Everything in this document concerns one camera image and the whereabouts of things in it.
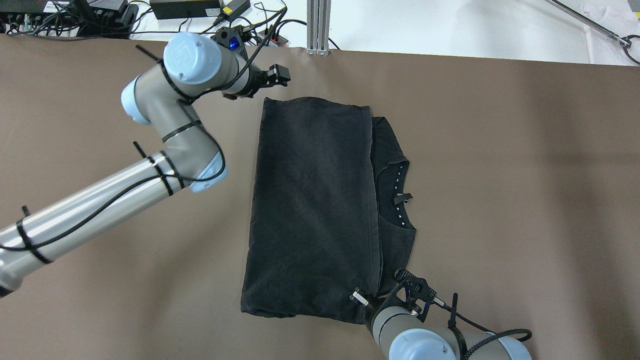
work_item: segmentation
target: white cloth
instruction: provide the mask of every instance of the white cloth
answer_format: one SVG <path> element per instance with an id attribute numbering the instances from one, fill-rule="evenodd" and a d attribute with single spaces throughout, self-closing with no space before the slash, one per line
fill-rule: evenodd
<path id="1" fill-rule="evenodd" d="M 621 37 L 633 34 L 640 35 L 640 21 L 631 11 L 621 12 L 613 10 L 610 6 L 584 4 L 580 5 L 580 12 Z M 584 27 L 587 32 L 590 63 L 637 66 L 627 57 L 617 41 L 599 33 L 591 26 L 584 25 Z M 640 38 L 631 39 L 631 41 L 633 45 L 629 49 L 629 53 L 640 61 Z"/>

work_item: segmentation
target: brown paper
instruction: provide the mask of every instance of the brown paper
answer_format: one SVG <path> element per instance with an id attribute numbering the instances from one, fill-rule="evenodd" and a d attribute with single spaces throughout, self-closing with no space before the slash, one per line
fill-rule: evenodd
<path id="1" fill-rule="evenodd" d="M 136 43 L 0 37 L 0 227 L 134 163 L 134 140 L 161 149 L 120 106 L 153 65 Z M 229 177 L 27 277 L 0 300 L 1 359 L 382 359 L 364 326 L 239 310 L 265 96 L 388 118 L 411 161 L 408 268 L 457 291 L 460 313 L 531 329 L 536 359 L 639 356 L 637 68 L 273 48 L 256 62 L 289 67 L 290 86 L 195 104 Z"/>

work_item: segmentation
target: power adapter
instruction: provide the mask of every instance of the power adapter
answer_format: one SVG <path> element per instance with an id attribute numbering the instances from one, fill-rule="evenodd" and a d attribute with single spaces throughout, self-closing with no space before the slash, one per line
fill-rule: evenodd
<path id="1" fill-rule="evenodd" d="M 247 11 L 249 6 L 251 6 L 249 0 L 231 0 L 229 4 L 222 8 L 222 12 L 216 21 L 213 22 L 213 26 L 217 26 L 225 20 L 231 23 Z"/>
<path id="2" fill-rule="evenodd" d="M 149 4 L 159 20 L 220 15 L 220 0 L 150 0 Z"/>

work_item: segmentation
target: blue light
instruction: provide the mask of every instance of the blue light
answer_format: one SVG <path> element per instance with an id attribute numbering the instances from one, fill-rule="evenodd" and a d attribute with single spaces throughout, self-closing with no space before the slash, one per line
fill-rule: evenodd
<path id="1" fill-rule="evenodd" d="M 238 41 L 237 37 L 232 37 L 229 40 L 229 49 L 236 50 L 238 47 L 240 47 L 240 41 Z"/>

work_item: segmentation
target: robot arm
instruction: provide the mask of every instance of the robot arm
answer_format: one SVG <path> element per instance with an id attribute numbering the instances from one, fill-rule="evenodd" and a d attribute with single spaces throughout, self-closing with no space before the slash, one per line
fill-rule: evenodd
<path id="1" fill-rule="evenodd" d="M 409 271 L 398 269 L 394 279 L 397 285 L 387 297 L 372 298 L 358 288 L 351 296 L 365 307 L 367 328 L 387 359 L 466 360 L 474 355 L 474 359 L 531 360 L 529 351 L 521 343 L 531 337 L 531 331 L 513 329 L 495 334 L 457 312 L 457 294 L 454 294 L 452 306 L 448 306 L 436 297 L 436 291 L 426 280 Z M 397 296 L 399 291 L 404 292 L 404 300 Z M 424 302 L 422 307 L 418 300 Z M 451 312 L 447 328 L 424 324 L 432 304 Z M 458 330 L 456 317 L 481 332 Z M 525 336 L 520 339 L 509 337 L 514 334 Z"/>
<path id="2" fill-rule="evenodd" d="M 267 72 L 247 65 L 237 29 L 225 41 L 179 33 L 164 49 L 164 60 L 122 92 L 122 104 L 136 122 L 151 124 L 164 150 L 16 224 L 0 230 L 0 297 L 23 278 L 120 222 L 189 186 L 200 192 L 222 180 L 227 169 L 215 139 L 191 103 L 201 94 L 252 96 L 258 89 L 285 85 L 288 70 Z"/>

